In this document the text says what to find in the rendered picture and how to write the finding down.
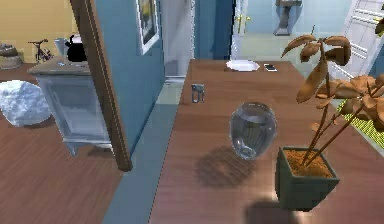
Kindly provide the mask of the small clear drinking glass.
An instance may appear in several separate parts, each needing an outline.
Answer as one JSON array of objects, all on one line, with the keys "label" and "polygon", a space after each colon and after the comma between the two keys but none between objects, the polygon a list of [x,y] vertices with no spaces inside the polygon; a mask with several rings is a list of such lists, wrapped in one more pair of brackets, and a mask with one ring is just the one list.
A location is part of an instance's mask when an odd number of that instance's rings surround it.
[{"label": "small clear drinking glass", "polygon": [[204,101],[205,89],[203,84],[191,85],[191,98],[193,103],[199,103]]}]

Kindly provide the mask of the clear glass vase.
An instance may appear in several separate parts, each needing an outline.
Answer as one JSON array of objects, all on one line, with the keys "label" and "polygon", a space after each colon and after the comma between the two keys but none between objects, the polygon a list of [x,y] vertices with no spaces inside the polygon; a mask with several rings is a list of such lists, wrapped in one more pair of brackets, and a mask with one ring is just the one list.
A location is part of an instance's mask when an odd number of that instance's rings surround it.
[{"label": "clear glass vase", "polygon": [[267,105],[244,102],[232,113],[229,138],[235,153],[244,160],[262,155],[277,135],[275,114]]}]

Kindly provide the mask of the brown wooden table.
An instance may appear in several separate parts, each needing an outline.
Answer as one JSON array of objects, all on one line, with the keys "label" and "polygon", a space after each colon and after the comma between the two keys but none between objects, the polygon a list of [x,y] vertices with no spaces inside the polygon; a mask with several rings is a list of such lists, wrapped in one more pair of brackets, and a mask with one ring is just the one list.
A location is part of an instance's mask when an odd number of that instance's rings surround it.
[{"label": "brown wooden table", "polygon": [[[304,78],[291,63],[275,67],[234,72],[223,61],[191,61],[149,224],[384,224],[384,157],[344,124],[322,137],[339,184],[309,212],[280,209],[277,152],[308,145],[321,112],[314,101],[297,103]],[[192,102],[192,84],[204,85],[203,102]],[[273,143],[254,161],[229,140],[230,116],[246,101],[268,105],[277,119]]]}]

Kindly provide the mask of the white plate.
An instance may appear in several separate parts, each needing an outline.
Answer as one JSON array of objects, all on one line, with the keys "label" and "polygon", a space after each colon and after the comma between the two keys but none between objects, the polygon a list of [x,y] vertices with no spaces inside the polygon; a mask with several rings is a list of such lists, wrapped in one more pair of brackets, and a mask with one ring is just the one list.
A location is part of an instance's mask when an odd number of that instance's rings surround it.
[{"label": "white plate", "polygon": [[226,63],[226,66],[229,69],[240,72],[257,71],[259,68],[259,65],[256,62],[250,60],[229,60]]}]

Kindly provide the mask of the white room door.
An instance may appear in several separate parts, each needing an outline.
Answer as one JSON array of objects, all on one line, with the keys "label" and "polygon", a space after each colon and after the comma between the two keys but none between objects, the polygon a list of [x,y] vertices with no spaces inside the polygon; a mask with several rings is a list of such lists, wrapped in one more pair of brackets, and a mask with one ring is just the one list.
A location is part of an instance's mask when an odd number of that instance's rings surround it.
[{"label": "white room door", "polygon": [[243,36],[247,20],[248,0],[235,0],[233,34]]}]

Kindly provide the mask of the pale grey cabinet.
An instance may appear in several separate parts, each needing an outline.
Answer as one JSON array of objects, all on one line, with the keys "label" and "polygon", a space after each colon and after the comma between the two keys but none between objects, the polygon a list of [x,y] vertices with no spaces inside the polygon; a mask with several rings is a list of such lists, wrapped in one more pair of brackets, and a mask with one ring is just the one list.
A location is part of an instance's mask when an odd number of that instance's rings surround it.
[{"label": "pale grey cabinet", "polygon": [[85,145],[112,149],[87,61],[71,62],[57,56],[28,73],[36,78],[72,156]]}]

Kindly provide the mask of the black kettle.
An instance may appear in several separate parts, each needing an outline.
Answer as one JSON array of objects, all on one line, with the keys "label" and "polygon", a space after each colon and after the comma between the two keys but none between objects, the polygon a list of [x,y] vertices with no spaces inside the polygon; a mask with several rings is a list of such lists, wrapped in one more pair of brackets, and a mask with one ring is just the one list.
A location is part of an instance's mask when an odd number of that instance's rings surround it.
[{"label": "black kettle", "polygon": [[83,62],[87,60],[83,44],[74,42],[74,35],[70,36],[65,45],[68,47],[67,58],[69,61]]}]

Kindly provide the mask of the brown potted house plant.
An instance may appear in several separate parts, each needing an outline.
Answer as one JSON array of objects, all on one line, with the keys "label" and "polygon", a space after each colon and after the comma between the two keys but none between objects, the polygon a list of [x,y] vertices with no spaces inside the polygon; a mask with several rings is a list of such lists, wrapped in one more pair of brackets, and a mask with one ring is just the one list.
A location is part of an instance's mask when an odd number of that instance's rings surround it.
[{"label": "brown potted house plant", "polygon": [[312,125],[315,132],[307,147],[279,148],[275,191],[280,207],[308,212],[315,208],[337,186],[339,178],[316,143],[324,132],[342,115],[371,121],[373,128],[384,132],[384,74],[374,78],[359,75],[348,81],[330,78],[328,64],[345,66],[350,61],[351,43],[345,36],[317,38],[309,33],[291,40],[284,51],[299,47],[303,62],[318,54],[318,64],[310,72],[297,93],[296,101],[303,103],[315,97],[321,120]]}]

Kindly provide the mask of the small dark bicycle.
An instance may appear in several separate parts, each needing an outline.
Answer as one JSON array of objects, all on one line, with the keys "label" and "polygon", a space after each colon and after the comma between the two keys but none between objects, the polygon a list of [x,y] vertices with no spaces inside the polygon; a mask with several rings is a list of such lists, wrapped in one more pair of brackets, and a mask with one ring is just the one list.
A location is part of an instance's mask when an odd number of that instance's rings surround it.
[{"label": "small dark bicycle", "polygon": [[41,41],[30,41],[30,44],[33,44],[37,48],[37,52],[35,54],[35,60],[37,64],[50,60],[54,57],[54,55],[51,53],[50,50],[43,49],[41,47],[43,43],[47,43],[47,42],[48,42],[47,39],[43,39]]}]

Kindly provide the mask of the white round cushion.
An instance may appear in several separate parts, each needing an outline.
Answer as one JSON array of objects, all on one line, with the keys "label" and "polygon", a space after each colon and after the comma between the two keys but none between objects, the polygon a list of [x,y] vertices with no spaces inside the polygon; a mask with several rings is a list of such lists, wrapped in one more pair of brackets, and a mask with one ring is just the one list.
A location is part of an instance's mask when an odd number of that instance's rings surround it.
[{"label": "white round cushion", "polygon": [[0,83],[0,111],[15,127],[39,124],[51,116],[41,88],[21,80]]}]

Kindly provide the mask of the yellow green mat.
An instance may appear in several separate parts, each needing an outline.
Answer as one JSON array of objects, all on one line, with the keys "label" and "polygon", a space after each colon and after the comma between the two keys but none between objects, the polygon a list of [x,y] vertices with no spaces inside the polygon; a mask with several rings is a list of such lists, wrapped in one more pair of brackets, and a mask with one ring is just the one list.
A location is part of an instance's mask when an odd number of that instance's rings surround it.
[{"label": "yellow green mat", "polygon": [[[356,110],[357,107],[352,105],[351,99],[345,99],[337,106],[337,111],[340,112],[347,121],[352,118]],[[363,120],[356,116],[352,120],[351,125],[364,133],[370,140],[384,150],[384,131],[379,132],[374,127],[374,122],[372,120]]]}]

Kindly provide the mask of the white panelled door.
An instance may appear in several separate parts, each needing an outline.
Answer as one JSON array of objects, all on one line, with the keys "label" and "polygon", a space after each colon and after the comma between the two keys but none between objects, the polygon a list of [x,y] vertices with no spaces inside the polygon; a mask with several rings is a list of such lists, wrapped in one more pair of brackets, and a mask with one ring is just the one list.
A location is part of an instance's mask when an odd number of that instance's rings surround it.
[{"label": "white panelled door", "polygon": [[351,56],[345,66],[329,63],[333,79],[349,80],[368,74],[384,45],[384,35],[375,33],[378,22],[384,18],[384,0],[352,0],[343,27],[343,35],[351,45]]}]

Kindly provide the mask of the grey round stacked object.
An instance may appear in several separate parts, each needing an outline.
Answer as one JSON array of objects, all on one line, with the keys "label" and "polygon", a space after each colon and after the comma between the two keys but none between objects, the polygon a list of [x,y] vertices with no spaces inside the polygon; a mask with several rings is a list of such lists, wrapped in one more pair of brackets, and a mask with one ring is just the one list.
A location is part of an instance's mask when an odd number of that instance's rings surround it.
[{"label": "grey round stacked object", "polygon": [[0,44],[0,69],[15,69],[22,65],[17,49],[10,44]]}]

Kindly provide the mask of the framed wall picture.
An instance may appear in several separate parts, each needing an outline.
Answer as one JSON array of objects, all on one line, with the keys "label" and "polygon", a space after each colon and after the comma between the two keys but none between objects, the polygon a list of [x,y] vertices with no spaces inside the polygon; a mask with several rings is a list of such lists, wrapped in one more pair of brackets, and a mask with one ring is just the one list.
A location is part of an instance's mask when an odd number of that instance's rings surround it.
[{"label": "framed wall picture", "polygon": [[160,39],[157,0],[136,0],[139,46],[145,55]]}]

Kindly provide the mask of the grey pedestal sink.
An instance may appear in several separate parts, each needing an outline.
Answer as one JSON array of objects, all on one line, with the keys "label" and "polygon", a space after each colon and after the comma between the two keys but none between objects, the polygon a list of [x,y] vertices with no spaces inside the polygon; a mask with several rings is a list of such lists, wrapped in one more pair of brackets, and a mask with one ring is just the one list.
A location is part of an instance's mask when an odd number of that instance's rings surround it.
[{"label": "grey pedestal sink", "polygon": [[278,27],[274,31],[275,36],[289,36],[289,17],[292,7],[301,7],[302,0],[276,0],[275,5],[281,9],[280,21]]}]

